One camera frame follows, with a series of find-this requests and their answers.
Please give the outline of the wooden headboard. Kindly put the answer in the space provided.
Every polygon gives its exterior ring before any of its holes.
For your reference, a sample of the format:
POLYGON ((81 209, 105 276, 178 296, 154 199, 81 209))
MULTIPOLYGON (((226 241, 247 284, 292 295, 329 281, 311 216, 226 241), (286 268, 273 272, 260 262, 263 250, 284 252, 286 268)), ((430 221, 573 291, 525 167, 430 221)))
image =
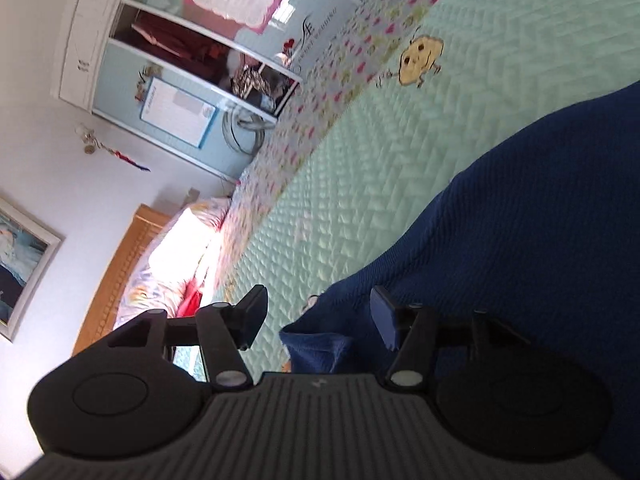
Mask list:
POLYGON ((73 356, 111 333, 119 301, 134 267, 149 244, 169 222, 167 214, 142 204, 108 265, 76 339, 73 356))

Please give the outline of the blue knit sweater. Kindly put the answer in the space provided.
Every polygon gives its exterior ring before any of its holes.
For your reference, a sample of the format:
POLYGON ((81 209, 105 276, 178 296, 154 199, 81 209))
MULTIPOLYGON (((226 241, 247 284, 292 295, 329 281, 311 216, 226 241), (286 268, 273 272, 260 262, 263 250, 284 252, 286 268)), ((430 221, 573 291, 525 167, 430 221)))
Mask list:
POLYGON ((615 404, 603 456, 639 472, 639 88, 552 113, 458 174, 381 257, 280 337, 296 373, 364 373, 392 355, 382 286, 443 314, 497 313, 594 370, 615 404))

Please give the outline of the framed wedding photo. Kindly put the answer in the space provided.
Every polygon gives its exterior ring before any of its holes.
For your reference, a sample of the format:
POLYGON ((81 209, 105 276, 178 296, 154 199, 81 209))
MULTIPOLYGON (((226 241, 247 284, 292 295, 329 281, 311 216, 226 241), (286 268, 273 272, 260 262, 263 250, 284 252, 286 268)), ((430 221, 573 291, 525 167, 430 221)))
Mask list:
POLYGON ((1 197, 1 336, 14 341, 64 238, 1 197))

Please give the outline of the mint quilted bee bedspread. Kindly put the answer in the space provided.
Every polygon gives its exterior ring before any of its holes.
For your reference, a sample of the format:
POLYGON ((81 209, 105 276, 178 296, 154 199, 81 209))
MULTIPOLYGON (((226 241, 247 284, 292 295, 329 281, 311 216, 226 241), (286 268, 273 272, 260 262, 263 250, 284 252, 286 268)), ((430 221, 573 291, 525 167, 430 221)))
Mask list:
POLYGON ((288 365, 280 329, 390 248, 460 171, 538 118, 639 77, 639 0, 366 0, 242 173, 204 301, 252 286, 243 353, 288 365))

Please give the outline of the sliding door wardrobe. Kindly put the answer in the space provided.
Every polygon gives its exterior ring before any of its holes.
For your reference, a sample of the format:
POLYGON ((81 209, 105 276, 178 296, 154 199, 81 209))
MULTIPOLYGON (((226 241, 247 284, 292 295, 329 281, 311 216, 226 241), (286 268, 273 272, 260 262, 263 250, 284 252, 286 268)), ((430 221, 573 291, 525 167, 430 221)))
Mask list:
POLYGON ((363 0, 72 0, 53 92, 235 181, 363 0))

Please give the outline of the floral pillow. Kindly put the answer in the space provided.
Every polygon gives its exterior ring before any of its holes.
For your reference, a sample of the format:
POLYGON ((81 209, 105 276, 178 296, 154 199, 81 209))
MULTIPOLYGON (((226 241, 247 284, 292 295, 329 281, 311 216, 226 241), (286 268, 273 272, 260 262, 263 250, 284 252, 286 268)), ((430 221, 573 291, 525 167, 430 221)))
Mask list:
POLYGON ((169 221, 134 267, 119 301, 115 327, 147 310, 164 310, 168 318, 195 314, 230 205, 229 197, 199 200, 169 221))

